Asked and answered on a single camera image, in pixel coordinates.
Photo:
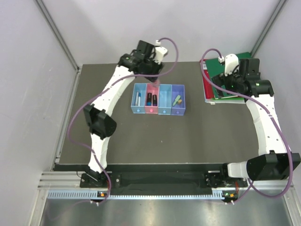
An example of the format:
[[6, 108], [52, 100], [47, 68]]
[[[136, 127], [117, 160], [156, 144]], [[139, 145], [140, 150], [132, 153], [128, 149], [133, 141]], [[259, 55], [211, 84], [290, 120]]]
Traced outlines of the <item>red clip folder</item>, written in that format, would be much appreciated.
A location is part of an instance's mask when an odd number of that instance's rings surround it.
[[[207, 70], [207, 66], [206, 66], [206, 60], [204, 59], [203, 63], [202, 63], [205, 75], [207, 78], [210, 78], [208, 70]], [[203, 79], [203, 89], [204, 89], [204, 96], [205, 96], [205, 102], [210, 102], [212, 99], [214, 99], [214, 93], [213, 93], [213, 89], [210, 83], [207, 82], [207, 80], [202, 77]]]

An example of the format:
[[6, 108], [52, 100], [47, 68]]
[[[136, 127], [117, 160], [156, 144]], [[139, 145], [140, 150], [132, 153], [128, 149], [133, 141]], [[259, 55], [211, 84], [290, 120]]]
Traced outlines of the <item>green spiral notebook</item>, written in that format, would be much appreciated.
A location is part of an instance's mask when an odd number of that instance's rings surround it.
[[215, 105], [215, 104], [244, 104], [245, 101], [243, 98], [238, 98], [238, 97], [234, 97], [234, 98], [220, 98], [220, 99], [214, 99], [214, 98], [210, 98], [210, 99], [205, 99], [205, 102], [211, 105]]

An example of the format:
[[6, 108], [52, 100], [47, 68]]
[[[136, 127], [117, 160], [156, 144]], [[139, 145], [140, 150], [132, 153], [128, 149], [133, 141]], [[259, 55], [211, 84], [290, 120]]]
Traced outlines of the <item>green ring binder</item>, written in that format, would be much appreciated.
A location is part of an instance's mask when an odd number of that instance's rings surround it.
[[[212, 79], [214, 76], [219, 75], [224, 72], [224, 65], [220, 64], [217, 58], [214, 59], [206, 59], [206, 66], [210, 76]], [[234, 98], [237, 96], [230, 95], [227, 93], [223, 93], [223, 98]]]

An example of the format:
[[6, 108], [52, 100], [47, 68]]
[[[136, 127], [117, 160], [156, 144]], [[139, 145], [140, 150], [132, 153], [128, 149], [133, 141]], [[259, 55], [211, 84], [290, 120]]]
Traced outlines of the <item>black blue highlighter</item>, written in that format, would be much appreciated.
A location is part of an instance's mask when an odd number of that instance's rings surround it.
[[148, 94], [147, 94], [146, 105], [147, 105], [147, 106], [151, 106], [151, 105], [152, 105], [152, 93], [148, 93]]

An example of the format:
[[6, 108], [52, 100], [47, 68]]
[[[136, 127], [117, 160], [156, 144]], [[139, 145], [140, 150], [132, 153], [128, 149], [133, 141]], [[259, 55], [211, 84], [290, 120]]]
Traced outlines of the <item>black purple highlighter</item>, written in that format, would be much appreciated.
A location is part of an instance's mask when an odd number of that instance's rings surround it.
[[153, 105], [153, 106], [158, 106], [157, 95], [153, 95], [153, 96], [152, 96], [152, 105]]

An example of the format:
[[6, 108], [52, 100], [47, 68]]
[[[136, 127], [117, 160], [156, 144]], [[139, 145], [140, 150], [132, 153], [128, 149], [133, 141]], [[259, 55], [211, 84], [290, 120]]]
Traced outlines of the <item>pink drawer box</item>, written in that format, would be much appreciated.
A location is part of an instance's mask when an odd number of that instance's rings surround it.
[[159, 87], [154, 87], [151, 83], [146, 86], [145, 112], [158, 114]]

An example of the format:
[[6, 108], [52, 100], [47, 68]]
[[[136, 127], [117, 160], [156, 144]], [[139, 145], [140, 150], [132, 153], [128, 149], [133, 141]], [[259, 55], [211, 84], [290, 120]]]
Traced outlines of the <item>pink capped small bottle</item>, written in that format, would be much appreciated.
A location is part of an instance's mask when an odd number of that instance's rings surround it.
[[156, 80], [155, 82], [152, 83], [152, 86], [158, 88], [160, 86], [160, 81]]

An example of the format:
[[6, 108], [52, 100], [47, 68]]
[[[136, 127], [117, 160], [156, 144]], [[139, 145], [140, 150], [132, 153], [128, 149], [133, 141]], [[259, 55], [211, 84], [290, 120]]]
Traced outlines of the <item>orange white marker pen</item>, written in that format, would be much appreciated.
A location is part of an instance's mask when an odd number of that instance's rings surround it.
[[135, 106], [139, 105], [139, 92], [136, 93]]

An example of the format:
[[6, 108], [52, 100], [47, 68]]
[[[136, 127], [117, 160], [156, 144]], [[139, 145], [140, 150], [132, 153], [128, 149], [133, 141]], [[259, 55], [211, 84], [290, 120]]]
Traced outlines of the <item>purple drawer box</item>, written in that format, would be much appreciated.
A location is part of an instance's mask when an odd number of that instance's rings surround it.
[[184, 85], [180, 85], [180, 84], [172, 85], [171, 101], [172, 101], [171, 115], [183, 116], [186, 110]]

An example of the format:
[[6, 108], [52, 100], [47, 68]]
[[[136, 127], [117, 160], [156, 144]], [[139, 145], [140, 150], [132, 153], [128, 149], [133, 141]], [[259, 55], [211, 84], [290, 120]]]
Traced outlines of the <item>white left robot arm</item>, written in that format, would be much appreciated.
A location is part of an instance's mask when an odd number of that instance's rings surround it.
[[159, 41], [151, 44], [140, 40], [136, 49], [120, 57], [111, 79], [103, 90], [104, 93], [84, 107], [94, 151], [88, 164], [88, 172], [91, 174], [90, 181], [95, 186], [103, 186], [107, 180], [103, 170], [107, 167], [108, 143], [117, 127], [111, 117], [116, 103], [137, 75], [155, 82], [163, 68], [162, 60], [166, 54], [167, 49], [162, 47]]

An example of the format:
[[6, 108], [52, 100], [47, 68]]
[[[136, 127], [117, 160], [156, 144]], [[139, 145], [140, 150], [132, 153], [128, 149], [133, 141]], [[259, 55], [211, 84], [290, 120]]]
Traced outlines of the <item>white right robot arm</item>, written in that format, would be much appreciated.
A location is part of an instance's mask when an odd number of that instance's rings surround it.
[[269, 80], [262, 80], [257, 58], [239, 59], [234, 54], [219, 58], [224, 72], [212, 78], [215, 85], [243, 95], [255, 126], [258, 156], [244, 162], [228, 163], [220, 173], [220, 182], [231, 186], [237, 178], [252, 181], [284, 180], [301, 162], [298, 153], [289, 154], [280, 136], [274, 105], [274, 90]]

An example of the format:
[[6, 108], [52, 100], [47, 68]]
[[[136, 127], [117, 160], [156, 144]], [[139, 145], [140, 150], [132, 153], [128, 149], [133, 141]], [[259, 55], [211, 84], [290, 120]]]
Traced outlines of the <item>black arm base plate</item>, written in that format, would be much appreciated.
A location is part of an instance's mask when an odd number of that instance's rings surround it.
[[105, 173], [90, 169], [81, 176], [81, 188], [111, 190], [112, 195], [199, 195], [213, 188], [246, 188], [241, 178], [225, 178], [222, 164], [109, 164]]

